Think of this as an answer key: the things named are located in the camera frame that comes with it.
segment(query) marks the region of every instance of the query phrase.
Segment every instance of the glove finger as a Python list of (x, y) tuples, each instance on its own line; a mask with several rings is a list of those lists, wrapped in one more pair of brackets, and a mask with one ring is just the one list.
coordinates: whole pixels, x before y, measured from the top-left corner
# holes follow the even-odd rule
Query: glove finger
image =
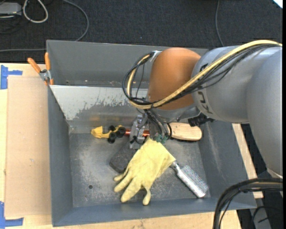
[(141, 189), (141, 183), (137, 179), (133, 179), (127, 189), (124, 191), (121, 202), (130, 200)]
[(149, 202), (151, 201), (152, 194), (151, 194), (151, 191), (149, 188), (147, 188), (147, 187), (144, 187), (144, 188), (146, 189), (147, 194), (145, 195), (145, 197), (143, 199), (143, 205), (148, 205)]
[(115, 192), (120, 192), (121, 190), (123, 190), (130, 183), (132, 178), (133, 177), (131, 176), (131, 174), (128, 173), (125, 176), (125, 178), (118, 185), (115, 186), (114, 191)]
[(123, 178), (124, 176), (126, 176), (126, 174), (128, 173), (128, 168), (129, 168), (129, 166), (127, 166), (127, 168), (126, 168), (126, 170), (123, 172), (123, 174), (117, 175), (113, 180), (114, 180), (114, 181), (120, 181), (120, 180), (122, 180), (122, 178)]
[(113, 180), (114, 181), (120, 181), (123, 179), (123, 177), (124, 177), (124, 174), (120, 174), (120, 175), (116, 176)]

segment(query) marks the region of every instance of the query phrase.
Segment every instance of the blue tape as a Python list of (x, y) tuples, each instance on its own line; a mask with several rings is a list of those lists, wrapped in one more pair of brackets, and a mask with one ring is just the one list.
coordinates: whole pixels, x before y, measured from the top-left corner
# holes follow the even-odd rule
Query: blue tape
[(0, 201), (0, 229), (5, 229), (5, 227), (22, 226), (22, 224), (23, 224), (23, 218), (5, 219), (5, 217), (4, 217), (4, 203)]
[(8, 88), (8, 76), (9, 75), (22, 75), (22, 71), (9, 71), (8, 67), (1, 65), (1, 76), (0, 76), (0, 89)]

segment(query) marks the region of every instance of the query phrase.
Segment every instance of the wooden brush handle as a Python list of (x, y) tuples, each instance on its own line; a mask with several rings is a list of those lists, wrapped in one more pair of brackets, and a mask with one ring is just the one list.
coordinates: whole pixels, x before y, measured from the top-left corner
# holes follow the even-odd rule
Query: wooden brush handle
[(170, 126), (172, 128), (172, 138), (198, 141), (202, 137), (202, 131), (198, 126), (190, 126), (190, 124), (179, 122), (172, 122)]

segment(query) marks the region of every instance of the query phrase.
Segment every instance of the dark eraser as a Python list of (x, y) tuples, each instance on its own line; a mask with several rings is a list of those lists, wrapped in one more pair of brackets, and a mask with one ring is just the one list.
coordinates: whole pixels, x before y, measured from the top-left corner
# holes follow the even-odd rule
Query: dark eraser
[(124, 172), (136, 151), (137, 149), (125, 145), (111, 158), (109, 165), (119, 173)]

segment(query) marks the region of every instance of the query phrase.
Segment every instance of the gray bin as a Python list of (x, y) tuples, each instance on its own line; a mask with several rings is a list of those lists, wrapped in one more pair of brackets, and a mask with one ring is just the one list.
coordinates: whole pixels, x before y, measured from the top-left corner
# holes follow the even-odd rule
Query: gray bin
[[(209, 185), (205, 198), (197, 198), (172, 168), (155, 180), (149, 205), (145, 191), (121, 203), (114, 193), (118, 175), (110, 159), (127, 138), (113, 144), (91, 135), (91, 129), (110, 125), (131, 127), (139, 114), (122, 91), (126, 72), (143, 55), (166, 47), (90, 42), (47, 41), (55, 85), (48, 87), (51, 206), (53, 226), (165, 217), (214, 212), (229, 186), (248, 179), (231, 123), (201, 126), (197, 142), (168, 140), (165, 147), (181, 166), (189, 165)], [(191, 49), (200, 55), (208, 50)], [(146, 64), (145, 95), (151, 65)], [(256, 208), (252, 193), (236, 196), (229, 209)]]

